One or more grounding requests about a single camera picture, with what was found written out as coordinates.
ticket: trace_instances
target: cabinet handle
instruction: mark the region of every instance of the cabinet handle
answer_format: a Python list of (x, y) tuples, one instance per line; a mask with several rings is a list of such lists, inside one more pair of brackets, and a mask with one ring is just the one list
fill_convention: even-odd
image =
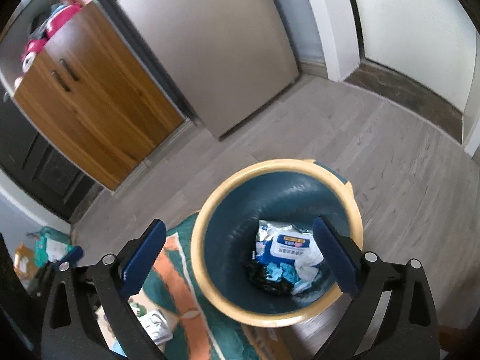
[(60, 60), (61, 65), (65, 68), (65, 70), (70, 74), (70, 77), (73, 81), (78, 81), (78, 76), (74, 73), (73, 70), (70, 69), (70, 66), (68, 66), (67, 61), (65, 61), (63, 58)]
[(53, 78), (58, 81), (58, 83), (61, 85), (62, 88), (64, 88), (66, 92), (70, 92), (70, 88), (67, 86), (67, 84), (63, 82), (62, 78), (60, 77), (60, 74), (58, 74), (56, 70), (52, 70), (51, 74)]

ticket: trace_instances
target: green plastic container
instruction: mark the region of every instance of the green plastic container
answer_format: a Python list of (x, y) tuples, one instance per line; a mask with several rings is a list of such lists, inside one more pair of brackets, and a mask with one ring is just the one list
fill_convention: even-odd
[(74, 248), (70, 244), (70, 236), (48, 226), (33, 235), (37, 238), (34, 262), (38, 268), (47, 261), (60, 260)]

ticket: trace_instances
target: dark door panel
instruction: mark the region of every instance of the dark door panel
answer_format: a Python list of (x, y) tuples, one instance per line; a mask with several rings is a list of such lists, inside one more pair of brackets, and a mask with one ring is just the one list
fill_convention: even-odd
[(8, 96), (0, 103), (0, 167), (37, 202), (67, 221), (93, 185), (37, 132)]

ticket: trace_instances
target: wooden floor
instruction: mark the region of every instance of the wooden floor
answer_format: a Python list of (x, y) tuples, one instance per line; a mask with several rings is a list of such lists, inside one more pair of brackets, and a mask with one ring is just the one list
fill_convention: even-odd
[[(83, 262), (118, 252), (153, 218), (176, 225), (239, 169), (316, 158), (352, 182), (365, 249), (385, 261), (422, 261), (441, 324), (467, 326), (480, 307), (479, 167), (409, 111), (359, 88), (303, 76), (223, 141), (193, 127), (172, 146), (156, 154), (136, 185), (100, 194), (76, 226)], [(296, 359), (311, 358), (348, 302), (344, 295), (322, 315), (281, 330)]]

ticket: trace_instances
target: wooden cabinet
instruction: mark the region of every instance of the wooden cabinet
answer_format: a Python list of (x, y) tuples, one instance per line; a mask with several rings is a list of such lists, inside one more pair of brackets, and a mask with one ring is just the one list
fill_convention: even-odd
[(94, 3), (48, 41), (15, 99), (42, 134), (111, 190), (182, 122)]

